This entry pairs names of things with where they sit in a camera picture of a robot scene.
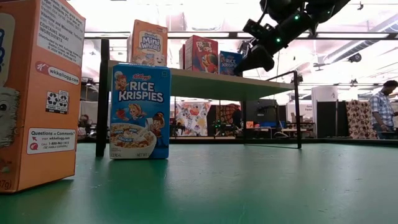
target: white shelf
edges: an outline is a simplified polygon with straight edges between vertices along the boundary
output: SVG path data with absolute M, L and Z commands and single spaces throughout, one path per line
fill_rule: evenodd
M 114 65 L 125 62 L 109 61 L 109 73 Z M 294 89 L 293 84 L 254 80 L 250 78 L 170 69 L 172 96 L 214 100 L 258 100 L 265 96 Z

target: cereal box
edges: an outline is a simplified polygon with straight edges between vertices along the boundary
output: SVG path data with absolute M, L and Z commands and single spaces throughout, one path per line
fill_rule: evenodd
M 218 65 L 220 66 L 220 74 L 236 75 L 241 77 L 243 72 L 234 74 L 234 69 L 241 63 L 242 55 L 238 53 L 220 51 L 218 56 Z
M 139 20 L 127 39 L 127 62 L 138 65 L 167 65 L 167 28 Z
M 113 67 L 111 158 L 168 158 L 170 85 L 166 67 Z
M 185 69 L 218 73 L 218 42 L 196 35 L 185 43 Z
M 180 69 L 185 69 L 185 44 L 182 45 L 180 52 L 179 52 L 179 56 L 180 56 Z
M 0 1 L 0 193 L 75 174 L 84 30 L 64 0 Z

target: plaid shirt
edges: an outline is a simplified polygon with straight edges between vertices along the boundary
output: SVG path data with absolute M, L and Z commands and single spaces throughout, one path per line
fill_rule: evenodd
M 379 112 L 381 120 L 386 126 L 393 126 L 394 110 L 392 109 L 390 100 L 382 92 L 378 92 L 369 100 L 371 104 L 372 113 Z M 377 124 L 376 119 L 372 115 L 372 124 Z

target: cereal bowl image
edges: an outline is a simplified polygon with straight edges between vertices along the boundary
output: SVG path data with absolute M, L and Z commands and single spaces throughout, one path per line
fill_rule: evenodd
M 148 158 L 156 146 L 157 138 L 144 127 L 127 124 L 111 124 L 111 153 L 120 152 L 123 157 Z

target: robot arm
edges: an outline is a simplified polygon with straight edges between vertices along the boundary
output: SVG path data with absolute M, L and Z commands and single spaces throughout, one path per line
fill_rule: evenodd
M 338 13 L 349 0 L 261 0 L 263 11 L 259 21 L 248 20 L 243 28 L 253 36 L 242 62 L 235 73 L 262 67 L 267 72 L 274 68 L 273 55 L 309 30 L 315 34 L 317 26 Z M 265 14 L 278 25 L 260 25 Z

